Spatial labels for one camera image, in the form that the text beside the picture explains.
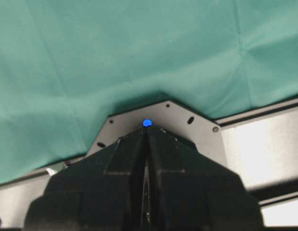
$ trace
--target white surface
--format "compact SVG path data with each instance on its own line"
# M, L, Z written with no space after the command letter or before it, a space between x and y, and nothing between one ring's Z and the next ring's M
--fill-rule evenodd
M43 195L49 175L44 175L0 189L1 228L23 228L30 203Z
M298 226L298 199L261 209L265 226Z

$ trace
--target metal frame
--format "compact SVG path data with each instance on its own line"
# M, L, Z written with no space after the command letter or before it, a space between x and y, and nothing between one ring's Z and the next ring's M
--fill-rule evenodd
M193 141L200 153L206 155L211 159L214 159L215 161L220 162L223 165L226 165L231 170L236 171L241 176L245 186L250 192L259 191L262 193L262 196L264 195L263 199L260 199L259 202L261 206L266 207L274 205L276 203L285 203L288 200L298 199L298 189L296 190L296 187L298 188L298 98L252 110L249 112L237 114L234 116L217 119L215 121L209 121L205 118L202 118L201 116L198 116L197 114L178 106L174 102L168 101L155 105L156 106L151 105L148 107L144 107L146 109L141 108L135 111L123 113L123 116L110 116L106 120L104 126L101 128L101 132L94 141L94 144L89 150L88 155L94 152L93 150L98 147L96 143L100 142L100 140L101 142L105 142L105 144L108 144L108 142L109 144L111 144L111 142L124 135L123 133L113 133L113 131L115 130L120 130L117 122L121 121L121 128L124 128L124 131L128 133L128 130L130 128L137 128L131 126L132 123L140 124L142 119L149 117L155 122L156 125L164 127L174 134L178 134L185 139ZM158 110L161 110L163 112L159 121L156 120L156 118L158 117ZM192 124L188 124L187 121L192 116L194 117L194 121L192 122ZM123 120L121 119L123 118L129 118L131 122L127 124L122 123ZM173 124L175 123L182 126L175 127L173 126ZM107 137L107 131L112 132L111 137ZM283 135L282 137L288 137L288 139L281 139L281 134ZM264 143L262 143L262 146L259 145L259 143L255 143L261 136L268 138L268 141L272 142L272 145L269 149L266 146L263 146ZM211 139L214 138L214 142L210 143L210 145L212 145L213 147L216 144L220 144L220 139L222 140L223 145L218 145L219 147L222 147L219 152L225 155L224 157L226 157L226 160L224 157L219 159L220 156L213 156L208 151L210 145L205 144L207 144L206 141L210 140L209 137ZM273 178L267 178L267 182L255 184L253 179L251 179L250 181L250 178L246 177L246 172L244 172L244 165L242 165L242 162L235 162L232 158L229 158L229 156L242 156L240 155L240 152L237 151L237 147L233 144L233 139L236 139L238 137L241 139L240 141L244 140L243 146L245 146L245 148L240 149L240 151L246 151L248 155L245 156L252 157L251 159L243 158L243 160L241 161L247 161L250 166L254 166L254 169L252 169L252 171L257 176L255 177L254 175L254 180L263 180L263 176L265 174L269 174L270 176L273 176ZM254 147L258 147L258 150L261 148L266 148L266 153L252 153L250 148ZM279 156L283 156L285 157L285 159L282 162L275 162L277 163L277 165L271 165L269 170L266 170L264 173L259 173L260 170L263 170L263 168L259 168L259 163L267 163L268 160L272 160L274 158L274 155L276 155L276 153L280 153L281 155ZM86 157L81 156L65 160L60 162L60 164L57 164L56 166L68 166L83 158ZM47 169L53 169L53 165L34 170L21 178L5 184L1 184L0 191L10 187L21 185L25 182L34 182L35 179L49 174L49 171ZM281 195L271 195L267 198L265 196L265 193L263 194L263 189L275 186L278 189L278 185L283 185L287 182L290 183L288 192L286 190L282 192Z

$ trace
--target metal plate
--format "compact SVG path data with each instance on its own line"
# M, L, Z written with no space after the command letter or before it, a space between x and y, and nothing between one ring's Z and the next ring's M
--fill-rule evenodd
M31 202L42 196L48 174L0 187L1 228L22 228Z
M298 191L298 106L227 125L222 138L228 168L249 191L282 184Z
M188 124L191 117L194 117L194 120L191 124ZM119 137L135 131L142 125L144 119L150 119L154 126L161 127L192 141L199 153L223 166L227 166L220 126L171 101L110 116L101 128L87 155L94 154L102 149L98 146L98 143L108 146Z

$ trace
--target black plastic part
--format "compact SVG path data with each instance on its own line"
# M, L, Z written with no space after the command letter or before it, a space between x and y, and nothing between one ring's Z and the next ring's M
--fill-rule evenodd
M150 227L142 226L149 163ZM25 231L257 231L255 198L239 176L166 131L142 128L54 175Z

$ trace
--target gray metal bracket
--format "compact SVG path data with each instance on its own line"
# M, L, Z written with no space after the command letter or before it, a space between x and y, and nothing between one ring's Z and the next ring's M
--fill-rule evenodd
M135 131L144 119L150 119L154 126L193 142L199 153L227 166L220 126L172 101L108 117L87 156L114 143L119 137Z

